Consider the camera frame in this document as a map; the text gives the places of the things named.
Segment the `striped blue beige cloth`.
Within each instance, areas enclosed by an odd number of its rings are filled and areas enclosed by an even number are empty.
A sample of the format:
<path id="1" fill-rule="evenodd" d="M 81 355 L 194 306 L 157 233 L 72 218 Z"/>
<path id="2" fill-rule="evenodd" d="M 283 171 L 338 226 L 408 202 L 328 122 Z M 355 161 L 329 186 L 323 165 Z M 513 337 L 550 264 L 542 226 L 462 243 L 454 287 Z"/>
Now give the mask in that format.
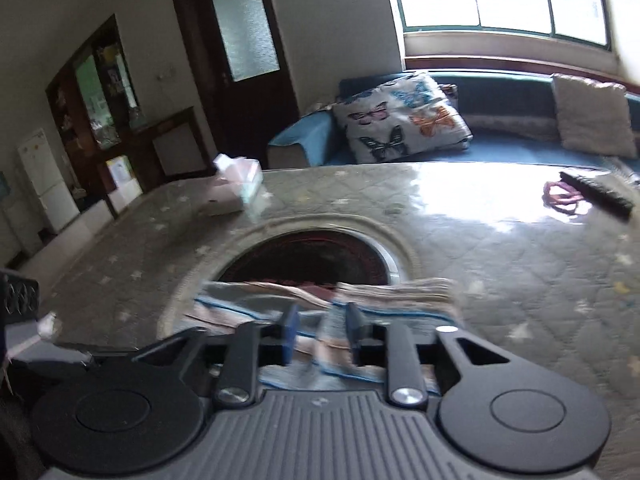
<path id="1" fill-rule="evenodd" d="M 293 361 L 259 371 L 263 387 L 297 390 L 378 389 L 384 382 L 376 366 L 352 364 L 345 328 L 345 306 L 356 304 L 370 322 L 401 322 L 416 339 L 437 326 L 462 324 L 460 286 L 448 278 L 422 278 L 393 285 L 319 286 L 250 282 L 206 282 L 183 311 L 180 324 L 201 325 L 217 335 L 231 334 L 246 322 L 275 320 L 299 306 Z"/>

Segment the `round glass turntable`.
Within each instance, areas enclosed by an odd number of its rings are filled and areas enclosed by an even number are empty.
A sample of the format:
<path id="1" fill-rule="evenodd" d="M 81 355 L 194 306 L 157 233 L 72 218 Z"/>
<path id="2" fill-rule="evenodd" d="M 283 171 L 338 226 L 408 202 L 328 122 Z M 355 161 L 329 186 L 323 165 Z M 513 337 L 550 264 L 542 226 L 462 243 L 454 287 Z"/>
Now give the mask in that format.
<path id="1" fill-rule="evenodd" d="M 197 263 L 164 307 L 157 335 L 175 332 L 206 281 L 265 278 L 289 285 L 340 281 L 397 284 L 418 278 L 420 258 L 408 240 L 358 214 L 302 214 L 271 219 L 233 235 Z"/>

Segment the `white refrigerator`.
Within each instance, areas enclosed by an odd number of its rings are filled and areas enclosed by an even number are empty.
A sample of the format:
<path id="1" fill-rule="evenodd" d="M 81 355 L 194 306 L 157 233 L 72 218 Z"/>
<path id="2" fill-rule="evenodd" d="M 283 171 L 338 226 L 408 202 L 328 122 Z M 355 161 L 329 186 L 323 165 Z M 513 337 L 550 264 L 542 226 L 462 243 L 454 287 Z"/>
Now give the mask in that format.
<path id="1" fill-rule="evenodd" d="M 17 153 L 50 231 L 58 234 L 80 215 L 80 211 L 43 130 L 37 130 L 20 144 Z"/>

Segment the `white tissue box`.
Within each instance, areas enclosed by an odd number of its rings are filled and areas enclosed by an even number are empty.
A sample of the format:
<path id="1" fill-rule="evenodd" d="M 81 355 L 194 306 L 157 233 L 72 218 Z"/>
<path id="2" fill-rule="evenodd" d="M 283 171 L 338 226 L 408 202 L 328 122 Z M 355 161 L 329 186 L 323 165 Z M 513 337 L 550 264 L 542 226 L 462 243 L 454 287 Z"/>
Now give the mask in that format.
<path id="1" fill-rule="evenodd" d="M 262 186 L 262 166 L 257 159 L 219 154 L 216 176 L 206 185 L 205 211 L 210 216 L 235 214 L 252 203 Z"/>

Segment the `grey quilted star tablecloth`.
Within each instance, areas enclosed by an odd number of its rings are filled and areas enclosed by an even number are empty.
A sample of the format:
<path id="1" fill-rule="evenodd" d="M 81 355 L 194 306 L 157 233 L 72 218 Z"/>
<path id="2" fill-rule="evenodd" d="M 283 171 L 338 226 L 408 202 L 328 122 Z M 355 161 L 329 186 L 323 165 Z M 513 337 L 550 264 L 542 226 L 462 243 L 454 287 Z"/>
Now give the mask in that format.
<path id="1" fill-rule="evenodd" d="M 207 183 L 145 196 L 50 290 L 69 344 L 137 348 L 168 334 L 201 284 L 288 219 L 364 226 L 407 278 L 451 278 L 466 326 L 593 388 L 613 428 L 598 466 L 639 474 L 639 226 L 542 200 L 554 167 L 420 162 L 269 171 L 254 203 L 214 217 Z"/>

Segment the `butterfly print pillow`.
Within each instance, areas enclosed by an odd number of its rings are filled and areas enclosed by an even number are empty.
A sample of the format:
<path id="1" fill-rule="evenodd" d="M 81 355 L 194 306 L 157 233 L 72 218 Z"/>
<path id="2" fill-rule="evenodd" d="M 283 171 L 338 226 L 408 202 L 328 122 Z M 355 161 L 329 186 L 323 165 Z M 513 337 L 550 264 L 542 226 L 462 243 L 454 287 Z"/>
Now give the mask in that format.
<path id="1" fill-rule="evenodd" d="M 448 96 L 424 73 L 383 82 L 336 102 L 332 113 L 356 162 L 393 162 L 462 148 L 472 132 Z"/>

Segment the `dark wooden cabinet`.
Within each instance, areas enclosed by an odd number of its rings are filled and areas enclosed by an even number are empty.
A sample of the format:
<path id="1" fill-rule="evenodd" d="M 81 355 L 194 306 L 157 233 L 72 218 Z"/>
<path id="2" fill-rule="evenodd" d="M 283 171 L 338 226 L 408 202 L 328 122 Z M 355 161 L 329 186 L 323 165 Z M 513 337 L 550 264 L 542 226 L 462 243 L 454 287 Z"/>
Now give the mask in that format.
<path id="1" fill-rule="evenodd" d="M 112 170 L 119 157 L 145 193 L 215 173 L 192 106 L 145 118 L 114 16 L 63 65 L 46 95 L 76 178 L 72 196 L 82 211 L 100 200 L 116 211 Z"/>

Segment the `dark wooden door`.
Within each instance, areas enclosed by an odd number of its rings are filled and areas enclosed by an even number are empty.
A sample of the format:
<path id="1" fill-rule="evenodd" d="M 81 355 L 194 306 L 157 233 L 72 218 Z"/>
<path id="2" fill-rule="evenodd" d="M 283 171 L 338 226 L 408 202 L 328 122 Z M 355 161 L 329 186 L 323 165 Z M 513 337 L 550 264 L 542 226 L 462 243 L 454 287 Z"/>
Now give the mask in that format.
<path id="1" fill-rule="evenodd" d="M 172 0 L 218 152 L 268 164 L 269 142 L 298 119 L 271 0 Z"/>

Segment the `pink hair band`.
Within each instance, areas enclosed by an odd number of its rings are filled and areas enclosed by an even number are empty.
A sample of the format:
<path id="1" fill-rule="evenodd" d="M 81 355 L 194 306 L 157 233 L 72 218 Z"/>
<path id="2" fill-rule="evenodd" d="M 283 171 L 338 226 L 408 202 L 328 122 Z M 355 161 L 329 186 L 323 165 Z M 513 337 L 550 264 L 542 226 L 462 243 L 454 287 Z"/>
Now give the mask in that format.
<path id="1" fill-rule="evenodd" d="M 542 201 L 544 206 L 570 217 L 588 214 L 591 209 L 581 192 L 561 181 L 547 182 L 544 185 Z"/>

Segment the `blue sofa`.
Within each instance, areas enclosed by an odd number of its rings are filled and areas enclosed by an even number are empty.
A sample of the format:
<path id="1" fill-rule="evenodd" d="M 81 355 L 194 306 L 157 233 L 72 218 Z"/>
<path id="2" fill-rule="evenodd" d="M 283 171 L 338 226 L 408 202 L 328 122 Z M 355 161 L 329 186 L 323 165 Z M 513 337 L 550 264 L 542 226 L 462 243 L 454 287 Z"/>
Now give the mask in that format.
<path id="1" fill-rule="evenodd" d="M 268 145 L 272 169 L 379 162 L 515 162 L 639 177 L 639 97 L 616 82 L 507 70 L 345 79 Z"/>

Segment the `black remote control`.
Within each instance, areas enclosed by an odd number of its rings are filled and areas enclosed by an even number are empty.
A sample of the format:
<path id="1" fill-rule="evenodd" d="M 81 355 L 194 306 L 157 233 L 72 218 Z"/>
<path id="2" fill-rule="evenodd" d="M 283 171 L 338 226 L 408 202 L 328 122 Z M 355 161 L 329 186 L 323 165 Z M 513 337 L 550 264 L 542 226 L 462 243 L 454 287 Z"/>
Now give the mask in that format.
<path id="1" fill-rule="evenodd" d="M 620 220 L 628 221 L 634 211 L 634 203 L 619 192 L 597 180 L 560 172 L 560 180 L 582 194 L 582 197 Z"/>

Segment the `white cushion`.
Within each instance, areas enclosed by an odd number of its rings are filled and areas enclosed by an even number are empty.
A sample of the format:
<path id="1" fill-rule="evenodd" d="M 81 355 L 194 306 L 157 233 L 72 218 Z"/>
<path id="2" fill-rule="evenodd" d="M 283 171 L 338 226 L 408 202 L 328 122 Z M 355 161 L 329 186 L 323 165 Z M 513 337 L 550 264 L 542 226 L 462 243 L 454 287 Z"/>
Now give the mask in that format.
<path id="1" fill-rule="evenodd" d="M 552 92 L 562 147 L 636 159 L 627 89 L 617 82 L 553 74 Z"/>

